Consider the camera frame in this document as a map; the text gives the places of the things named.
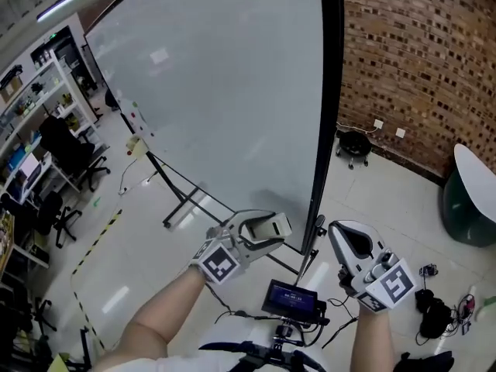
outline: whiteboard frame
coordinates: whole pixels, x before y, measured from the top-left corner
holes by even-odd
[[[93,28],[102,21],[117,5],[124,0],[114,0],[95,21],[84,32],[84,39],[88,45],[91,55],[91,47],[88,44],[86,36]],[[341,93],[341,80],[343,76],[343,54],[344,54],[344,0],[321,0],[322,4],[322,28],[323,28],[323,57],[322,57],[322,102],[319,126],[319,142],[317,146],[317,157],[315,162],[314,181],[312,185],[312,196],[308,207],[307,222],[305,225],[305,234],[301,243],[301,249],[298,250],[293,246],[284,243],[305,258],[301,265],[300,273],[310,257],[313,245],[316,240],[315,223],[319,213],[320,203],[326,186],[327,172],[329,162],[332,156],[332,144],[336,134],[336,122],[339,110],[339,98]],[[95,60],[96,66],[100,73],[98,61]],[[181,175],[186,181],[197,186],[183,174]],[[221,205],[223,204],[215,196],[210,195],[202,189],[204,193],[215,199]]]

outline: blue screen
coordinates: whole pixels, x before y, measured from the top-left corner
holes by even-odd
[[[277,285],[272,287],[270,300],[279,305],[294,308],[296,310],[305,312],[313,312],[314,310],[313,296],[291,291]]]

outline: ceiling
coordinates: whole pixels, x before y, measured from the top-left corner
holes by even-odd
[[[74,0],[42,22],[36,16],[57,0],[0,0],[0,70],[61,20],[97,0]]]

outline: white cable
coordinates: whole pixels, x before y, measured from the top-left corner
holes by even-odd
[[[343,124],[339,124],[338,122],[336,122],[336,124],[340,127],[343,127],[343,128],[350,128],[350,129],[356,129],[358,131],[363,131],[365,133],[375,133],[378,128],[376,127],[375,129],[373,129],[372,131],[366,131],[365,129],[361,129],[361,128],[357,128],[357,127],[353,127],[353,126],[344,126]]]

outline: floor marking tape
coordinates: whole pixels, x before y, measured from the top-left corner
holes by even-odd
[[[83,305],[81,303],[81,301],[79,300],[78,298],[78,294],[76,293],[76,291],[74,290],[74,288],[72,287],[72,278],[74,277],[74,275],[78,272],[78,270],[81,268],[81,266],[84,264],[84,261],[88,258],[88,256],[90,255],[91,252],[93,252],[93,250],[95,249],[96,245],[98,244],[98,242],[100,241],[100,239],[102,239],[103,235],[108,232],[108,230],[110,229],[110,226],[112,226],[115,221],[119,218],[119,216],[122,214],[122,209],[118,210],[117,213],[112,217],[112,219],[110,219],[110,221],[107,223],[107,226],[102,230],[102,232],[98,235],[98,238],[95,240],[95,242],[91,245],[90,249],[88,250],[88,252],[84,255],[83,259],[81,260],[81,262],[79,262],[76,266],[76,268],[74,269],[74,271],[71,273],[71,279],[70,279],[70,283],[71,283],[71,288],[72,288],[72,291],[74,293],[74,297],[76,298],[77,300],[77,303],[79,305],[79,309],[81,310],[81,312],[83,313],[83,316],[84,316],[84,319],[86,320],[86,323],[89,325],[89,328],[90,330],[93,332],[93,335],[95,335],[95,338],[98,340],[100,346],[102,347],[103,350],[105,350],[105,346],[103,345],[103,342],[102,340],[98,337],[98,334],[96,333],[95,331],[95,328],[93,327],[93,325],[91,324],[90,322],[90,319],[88,317],[88,315],[86,314],[86,312],[84,311],[84,308],[83,308]]]

